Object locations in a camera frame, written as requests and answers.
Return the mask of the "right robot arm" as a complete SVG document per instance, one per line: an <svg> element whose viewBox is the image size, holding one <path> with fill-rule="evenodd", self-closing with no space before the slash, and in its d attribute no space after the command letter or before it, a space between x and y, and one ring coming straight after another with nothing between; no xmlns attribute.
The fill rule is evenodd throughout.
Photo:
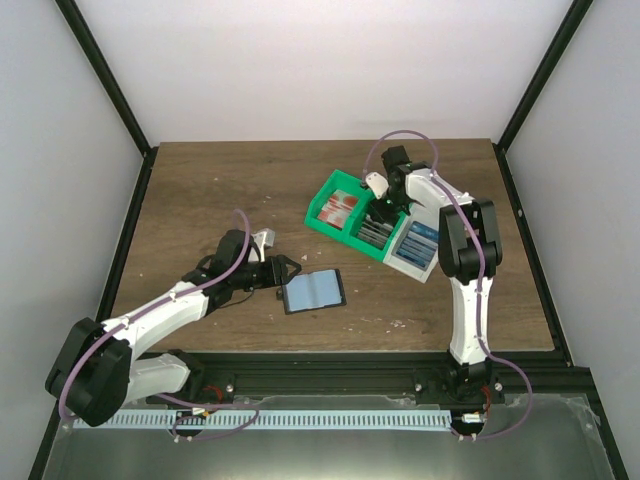
<svg viewBox="0 0 640 480"><path fill-rule="evenodd" d="M502 261L495 206L413 163L402 146L382 154L385 172L364 179L374 197L358 237L385 251L384 264L426 282L435 268L449 279L453 299L449 360L439 375L447 396L472 399L491 378L488 297Z"/></svg>

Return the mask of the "black card holder wallet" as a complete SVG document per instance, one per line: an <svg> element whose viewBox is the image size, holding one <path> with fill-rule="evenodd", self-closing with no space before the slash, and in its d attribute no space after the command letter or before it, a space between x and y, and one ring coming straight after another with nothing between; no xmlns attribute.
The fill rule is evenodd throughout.
<svg viewBox="0 0 640 480"><path fill-rule="evenodd" d="M276 293L287 315L341 307L347 304L345 289L338 269L296 275Z"/></svg>

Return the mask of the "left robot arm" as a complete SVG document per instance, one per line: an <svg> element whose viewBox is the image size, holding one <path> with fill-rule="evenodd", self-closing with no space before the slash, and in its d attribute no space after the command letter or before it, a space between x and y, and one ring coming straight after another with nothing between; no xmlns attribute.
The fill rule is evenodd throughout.
<svg viewBox="0 0 640 480"><path fill-rule="evenodd" d="M237 291L252 293L287 285L302 270L289 257L266 255L275 234L225 233L214 253L203 257L168 292L119 317L76 322L46 379L61 419L96 427L124 405L157 395L184 404L204 392L204 368L180 349L148 358L160 340L227 304Z"/></svg>

